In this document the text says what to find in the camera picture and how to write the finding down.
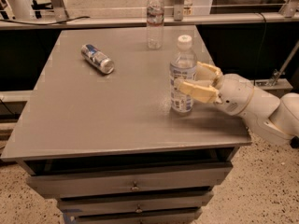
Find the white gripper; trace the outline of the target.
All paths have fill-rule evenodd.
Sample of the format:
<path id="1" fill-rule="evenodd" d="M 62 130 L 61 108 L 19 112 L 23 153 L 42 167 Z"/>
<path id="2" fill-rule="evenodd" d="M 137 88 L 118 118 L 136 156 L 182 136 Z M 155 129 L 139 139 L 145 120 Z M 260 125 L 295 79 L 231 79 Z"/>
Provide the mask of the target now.
<path id="1" fill-rule="evenodd" d="M 201 103 L 215 103 L 220 111 L 246 122 L 268 119 L 280 105 L 275 95 L 254 86 L 250 80 L 237 74 L 222 76 L 218 66 L 198 62 L 195 77 L 200 81 L 176 78 L 174 87 Z M 216 88 L 210 85 L 209 81 L 219 78 Z"/>

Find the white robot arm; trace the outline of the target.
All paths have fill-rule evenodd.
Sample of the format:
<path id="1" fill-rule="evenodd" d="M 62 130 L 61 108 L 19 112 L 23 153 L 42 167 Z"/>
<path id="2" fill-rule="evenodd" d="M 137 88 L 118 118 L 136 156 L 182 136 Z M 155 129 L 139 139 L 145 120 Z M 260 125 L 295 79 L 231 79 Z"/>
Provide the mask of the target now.
<path id="1" fill-rule="evenodd" d="M 298 93 L 278 98 L 250 80 L 238 74 L 225 75 L 208 63 L 196 65 L 195 79 L 175 78 L 174 87 L 196 101 L 242 118 L 253 133 L 269 143 L 289 144 L 299 137 Z"/>

